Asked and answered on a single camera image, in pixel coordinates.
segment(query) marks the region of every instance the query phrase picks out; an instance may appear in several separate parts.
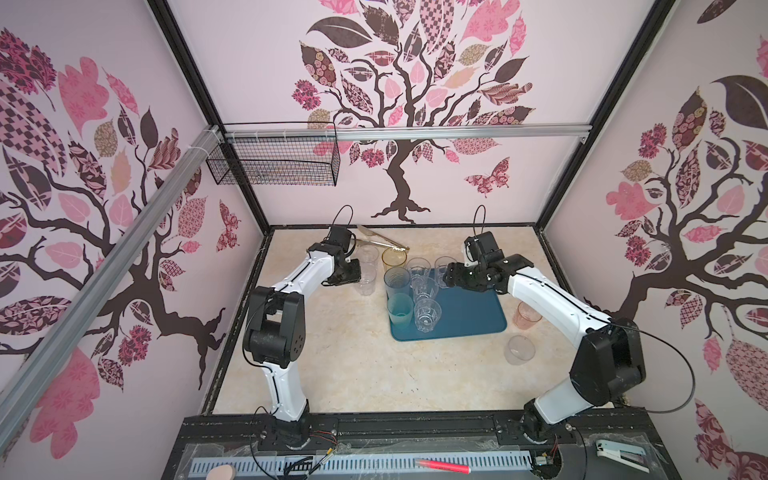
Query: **marble tabletop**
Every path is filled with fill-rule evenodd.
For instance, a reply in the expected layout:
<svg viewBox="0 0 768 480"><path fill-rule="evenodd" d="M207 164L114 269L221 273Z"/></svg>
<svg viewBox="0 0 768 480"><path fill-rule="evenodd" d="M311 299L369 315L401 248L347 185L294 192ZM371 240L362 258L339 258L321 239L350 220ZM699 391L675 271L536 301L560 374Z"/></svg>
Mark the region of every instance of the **marble tabletop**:
<svg viewBox="0 0 768 480"><path fill-rule="evenodd" d="M354 230L359 238L366 238ZM461 261L471 228L377 230L410 247L409 258L431 262L443 255ZM520 253L546 276L554 275L531 227L494 227L505 255ZM277 230L259 285L270 286L290 273L306 249L326 230ZM398 342L389 331L384 266L379 259L376 291L360 296L351 285L321 286L306 299L306 345L297 360L304 394L313 412L419 412L521 409L568 374L576 351L549 322L521 332L512 322L519 301L500 296L507 317L502 333L451 339ZM536 355L511 366L504 347L522 333ZM271 405L262 369L249 366L238 347L214 407L217 414L253 413Z"/></svg>

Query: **pink highlighter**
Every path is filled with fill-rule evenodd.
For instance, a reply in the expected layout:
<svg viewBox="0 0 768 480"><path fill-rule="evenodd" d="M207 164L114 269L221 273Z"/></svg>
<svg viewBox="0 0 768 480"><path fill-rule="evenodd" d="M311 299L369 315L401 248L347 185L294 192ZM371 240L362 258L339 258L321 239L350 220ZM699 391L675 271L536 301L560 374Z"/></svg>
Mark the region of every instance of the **pink highlighter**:
<svg viewBox="0 0 768 480"><path fill-rule="evenodd" d="M435 470L447 470L449 472L469 473L468 465L458 465L456 463L437 462L435 460L425 460L416 458L416 464L420 467L433 468Z"/></svg>

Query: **wire basket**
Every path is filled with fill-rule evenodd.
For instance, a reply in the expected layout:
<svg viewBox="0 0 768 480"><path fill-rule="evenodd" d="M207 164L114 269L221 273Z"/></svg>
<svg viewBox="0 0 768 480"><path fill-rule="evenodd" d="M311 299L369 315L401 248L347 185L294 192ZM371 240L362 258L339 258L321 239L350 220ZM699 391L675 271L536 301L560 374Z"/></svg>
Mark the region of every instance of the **wire basket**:
<svg viewBox="0 0 768 480"><path fill-rule="evenodd" d="M264 123L307 124L317 135L301 131L300 136L291 136L291 131L271 130L227 138L207 159L217 184L336 186L341 157L333 123Z"/></svg>

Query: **pink wall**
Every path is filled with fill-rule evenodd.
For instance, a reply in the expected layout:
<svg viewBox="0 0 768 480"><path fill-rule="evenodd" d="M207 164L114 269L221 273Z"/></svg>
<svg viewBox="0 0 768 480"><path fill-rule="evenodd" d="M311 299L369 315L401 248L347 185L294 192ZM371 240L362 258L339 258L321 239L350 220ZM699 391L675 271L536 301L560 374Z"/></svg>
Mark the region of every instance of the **pink wall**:
<svg viewBox="0 0 768 480"><path fill-rule="evenodd" d="M358 0L173 2L225 121L349 118L349 127L437 126L462 115L459 124L474 124L510 108L485 123L588 123L651 3L405 0L396 11L395 2ZM396 59L398 45L412 50L411 35L426 46L424 62ZM501 57L485 74L496 48ZM513 65L518 73L504 75ZM430 77L435 66L444 75ZM480 148L403 141L392 158L387 144L342 145L336 187L256 187L270 222L329 223L347 203L370 223L468 222L480 203L488 221L535 221L575 139L502 138ZM350 156L358 147L371 150L369 161ZM413 156L425 148L431 160Z"/></svg>
<svg viewBox="0 0 768 480"><path fill-rule="evenodd" d="M695 402L652 416L683 478L768 478L765 18L683 2L548 228L578 294L691 361ZM685 365L643 347L631 403L679 405Z"/></svg>
<svg viewBox="0 0 768 480"><path fill-rule="evenodd" d="M205 123L141 0L3 14L5 385ZM181 419L200 411L259 242L238 189L203 166L6 449L2 476L158 477Z"/></svg>

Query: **wall mural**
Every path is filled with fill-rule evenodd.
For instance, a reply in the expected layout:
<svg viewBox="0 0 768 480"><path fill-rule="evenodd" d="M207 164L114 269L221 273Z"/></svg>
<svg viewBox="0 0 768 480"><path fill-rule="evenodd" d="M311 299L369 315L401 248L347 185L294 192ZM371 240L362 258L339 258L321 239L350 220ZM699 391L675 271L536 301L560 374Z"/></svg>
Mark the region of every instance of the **wall mural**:
<svg viewBox="0 0 768 480"><path fill-rule="evenodd" d="M7 252L0 254L0 298L12 292L33 295L0 307L0 334L36 334L25 346L0 342L0 355L22 356L35 350L42 341L39 333L54 325L70 305L67 298L46 294L51 288L47 282L68 284L72 295L80 290L181 155L176 129L160 139L150 108L140 114L140 104L128 86L101 71L103 75L94 60L83 57L79 69L65 65L57 72L39 47L30 49L8 29L0 35L0 73L9 82L0 80L0 141L3 164L15 187L0 192L0 205L11 212L0 219L0 249ZM109 89L100 84L100 77ZM57 131L32 103L36 94L44 93L53 108L57 81L71 120L68 131ZM111 95L119 101L109 104L114 108L108 105ZM93 138L85 138L84 126L92 121L101 123ZM195 197L200 178L198 169L131 266L132 283L104 305L99 318L107 322L97 319L85 333L100 337L94 351L76 349L38 402L41 410L30 439L40 442L52 435L54 458L64 456L77 441L74 423L93 412L99 379L112 388L125 388L126 369L145 359L151 341L159 336L181 334L195 340L200 355L198 388L202 386L206 355L223 339L214 333L224 308L204 322L169 311L165 301L166 295L178 294L174 279L185 273L178 259L201 247L214 248L194 239L207 202L207 197ZM51 218L56 209L49 207L55 206L65 217ZM240 222L223 202L219 207L224 232L216 251L237 245ZM59 268L48 268L52 264Z"/></svg>
<svg viewBox="0 0 768 480"><path fill-rule="evenodd" d="M433 127L519 124L534 108L515 105L533 88L512 83L526 58L515 58L525 41L519 0L456 0L470 15L464 31L454 29L454 0L320 0L343 16L323 18L308 31L325 35L336 47L328 51L300 42L302 61L310 80L299 80L293 99L311 110L310 127ZM360 85L375 93L371 99ZM498 145L492 138L466 138L452 146L434 140L339 142L349 162L369 168L389 162L386 172L397 191L381 212L397 212L400 220L415 223L407 212L429 211L411 200L404 163L410 158L432 162L439 152L451 162ZM317 154L327 146L318 146ZM487 194L506 186L508 162L489 176L466 181Z"/></svg>
<svg viewBox="0 0 768 480"><path fill-rule="evenodd" d="M714 2L699 23L731 4ZM762 38L757 63L768 77L768 45ZM726 349L725 364L736 384L768 410L768 344L747 341L768 341L768 238L750 230L768 218L768 146L731 137L728 128L735 122L756 129L755 135L768 131L768 84L748 75L713 83L724 88L725 114L710 110L697 89L671 129L659 123L641 134L641 159L621 172L628 182L606 196L614 213L627 221L616 237L626 242L624 256L637 273L619 309L605 312L635 318L650 290L669 290L663 308L680 310L681 329L694 321L707 324L700 361L715 372ZM713 176L709 184L702 180ZM759 273L745 271L751 269ZM765 290L738 298L737 289L748 283ZM716 324L715 306L723 309L724 323ZM730 334L730 344L723 333ZM768 475L767 457L735 452L712 412L699 400L696 407L704 432L695 438L701 459L712 468L729 466L728 478Z"/></svg>

